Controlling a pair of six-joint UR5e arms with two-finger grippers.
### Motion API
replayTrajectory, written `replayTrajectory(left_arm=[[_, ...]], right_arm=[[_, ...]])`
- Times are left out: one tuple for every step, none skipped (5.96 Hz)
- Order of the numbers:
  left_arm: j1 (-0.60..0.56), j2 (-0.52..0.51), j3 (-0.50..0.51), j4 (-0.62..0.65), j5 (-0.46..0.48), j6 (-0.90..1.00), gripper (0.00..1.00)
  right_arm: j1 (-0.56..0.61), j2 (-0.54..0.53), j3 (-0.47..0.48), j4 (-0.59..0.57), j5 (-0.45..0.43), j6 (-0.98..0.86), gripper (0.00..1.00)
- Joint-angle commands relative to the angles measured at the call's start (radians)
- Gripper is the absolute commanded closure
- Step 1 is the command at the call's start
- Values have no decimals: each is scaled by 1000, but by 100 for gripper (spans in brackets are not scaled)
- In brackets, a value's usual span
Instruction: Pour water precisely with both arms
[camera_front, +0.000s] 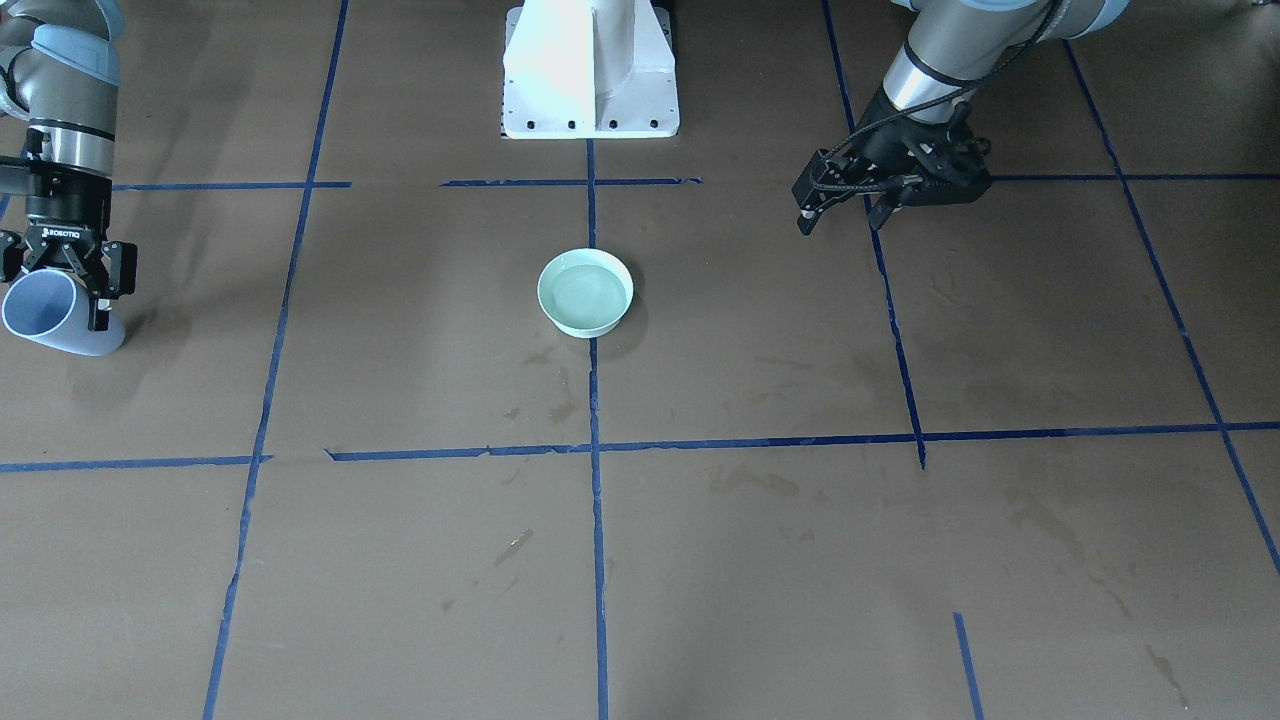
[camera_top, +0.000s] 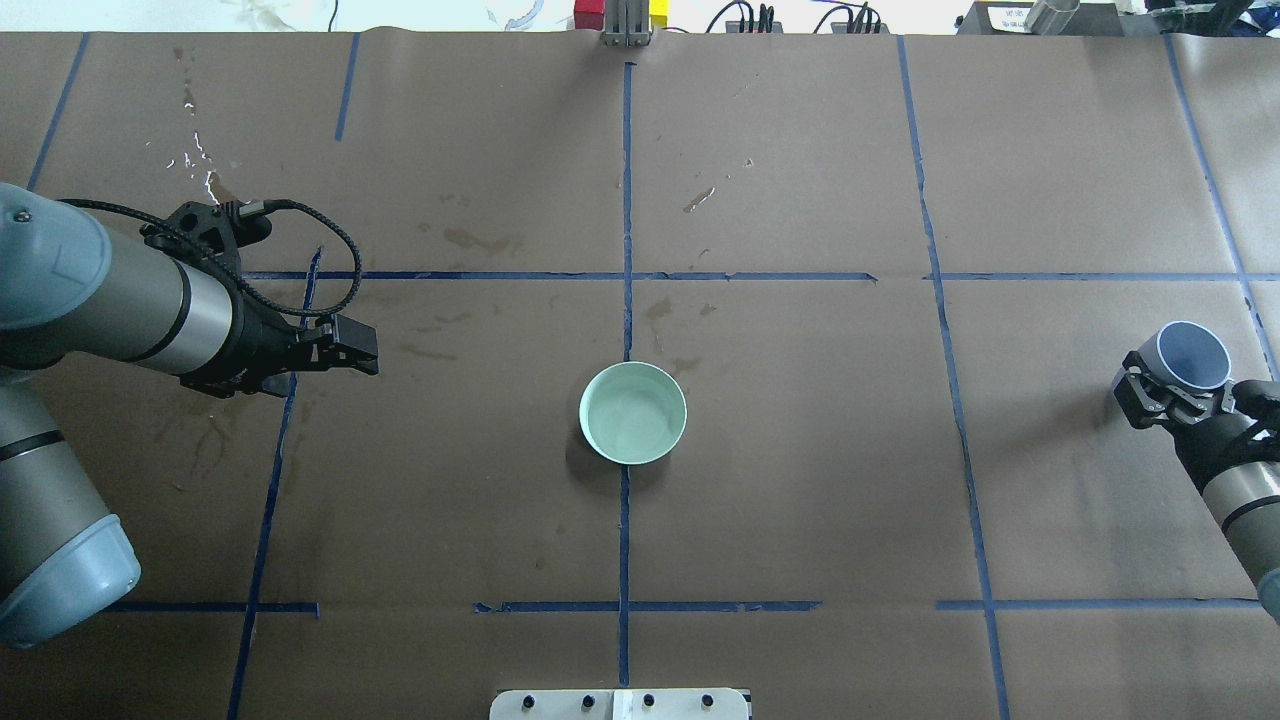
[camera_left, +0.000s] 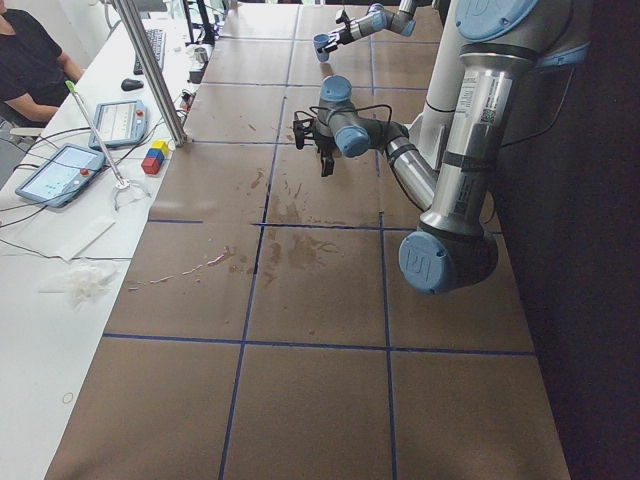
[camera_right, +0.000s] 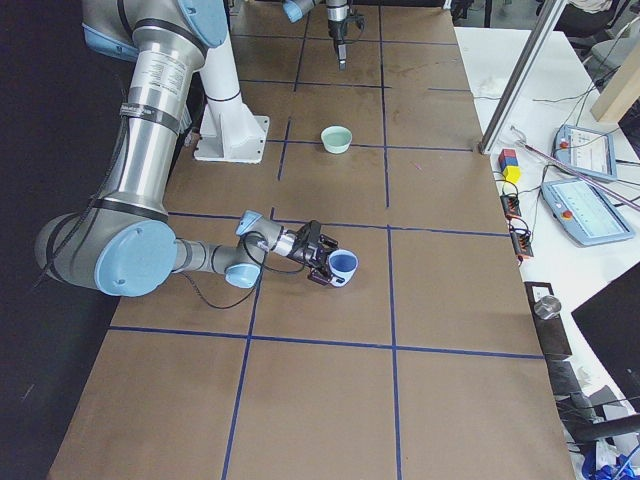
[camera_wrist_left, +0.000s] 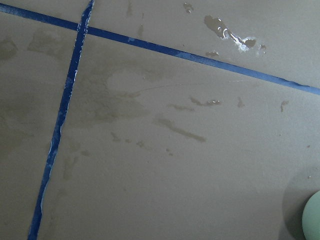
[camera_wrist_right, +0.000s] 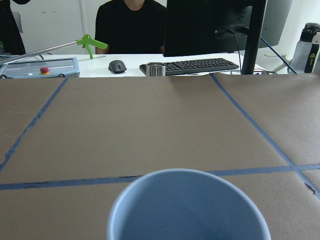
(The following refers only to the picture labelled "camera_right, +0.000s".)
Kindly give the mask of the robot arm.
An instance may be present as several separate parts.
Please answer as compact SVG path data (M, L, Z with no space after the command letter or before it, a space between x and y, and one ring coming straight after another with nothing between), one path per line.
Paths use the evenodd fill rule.
M205 92L200 158L257 163L269 126L243 102L224 5L219 1L86 1L86 44L130 61L134 71L105 178L80 213L47 223L35 244L42 273L112 296L150 293L169 275L211 272L239 288L260 278L275 253L342 286L337 243L309 222L296 231L247 211L234 247L176 236L163 205L194 75Z
M282 8L289 21L295 23L322 4L325 5L328 33L333 41L338 68L340 71L344 71L347 66L347 24L351 16L349 2L342 0L284 0Z

